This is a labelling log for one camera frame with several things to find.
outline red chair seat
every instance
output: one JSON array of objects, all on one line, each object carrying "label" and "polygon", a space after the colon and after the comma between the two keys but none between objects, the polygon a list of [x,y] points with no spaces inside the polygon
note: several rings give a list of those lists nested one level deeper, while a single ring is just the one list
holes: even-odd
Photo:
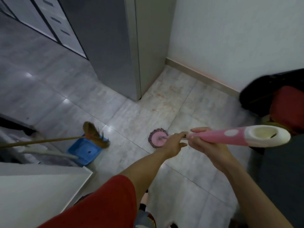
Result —
[{"label": "red chair seat", "polygon": [[280,88],[274,95],[270,117],[297,133],[304,133],[304,92],[291,86]]}]

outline person's left hand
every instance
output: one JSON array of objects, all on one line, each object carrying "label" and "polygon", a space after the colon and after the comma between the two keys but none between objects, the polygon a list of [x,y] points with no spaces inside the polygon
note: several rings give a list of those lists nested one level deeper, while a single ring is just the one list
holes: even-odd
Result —
[{"label": "person's left hand", "polygon": [[187,134],[188,132],[181,132],[171,135],[166,141],[166,143],[163,145],[163,147],[159,149],[162,149],[162,152],[166,153],[166,157],[168,159],[175,157],[176,155],[178,155],[181,148],[187,146],[186,143],[180,142],[181,139]]}]

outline mop handle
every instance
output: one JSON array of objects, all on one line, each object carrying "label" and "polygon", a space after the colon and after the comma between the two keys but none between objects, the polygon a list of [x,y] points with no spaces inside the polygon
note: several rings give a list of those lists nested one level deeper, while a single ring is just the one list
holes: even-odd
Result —
[{"label": "mop handle", "polygon": [[59,141],[66,141],[66,140],[74,140],[74,139],[79,139],[79,138],[85,138],[85,137],[55,138],[55,139],[44,139],[44,140],[39,140],[39,141],[16,142],[16,143],[2,144],[2,145],[0,145],[0,149],[14,147],[14,146],[26,146],[26,145],[31,145],[31,144],[39,144],[39,143],[45,143],[45,142],[59,142]]},{"label": "mop handle", "polygon": [[276,126],[246,126],[228,130],[212,130],[188,134],[189,137],[199,137],[209,143],[221,143],[227,145],[275,147],[289,142],[290,133]]}]

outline forearm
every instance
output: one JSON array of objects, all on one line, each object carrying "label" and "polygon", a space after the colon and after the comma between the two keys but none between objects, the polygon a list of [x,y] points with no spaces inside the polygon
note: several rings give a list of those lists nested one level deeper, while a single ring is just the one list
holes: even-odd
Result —
[{"label": "forearm", "polygon": [[292,227],[240,164],[225,169],[249,227]]},{"label": "forearm", "polygon": [[159,168],[167,159],[162,149],[139,159],[120,174],[131,180],[135,187],[136,202],[139,207],[140,201],[150,184],[154,180]]}]

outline drawer handle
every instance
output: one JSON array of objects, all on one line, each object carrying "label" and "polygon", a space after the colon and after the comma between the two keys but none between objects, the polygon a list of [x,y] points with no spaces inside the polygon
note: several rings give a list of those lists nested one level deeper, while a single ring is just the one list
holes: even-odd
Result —
[{"label": "drawer handle", "polygon": [[61,21],[57,20],[56,18],[51,17],[51,19],[61,24]]},{"label": "drawer handle", "polygon": [[46,0],[42,0],[42,1],[43,1],[45,4],[47,4],[47,5],[50,5],[50,6],[54,7],[53,3],[51,3],[51,2],[46,1]]},{"label": "drawer handle", "polygon": [[61,32],[63,32],[63,33],[65,33],[65,34],[67,34],[67,35],[70,36],[70,34],[69,34],[68,32],[66,32],[66,31],[64,31],[64,30],[62,30],[62,29],[61,29]]}]

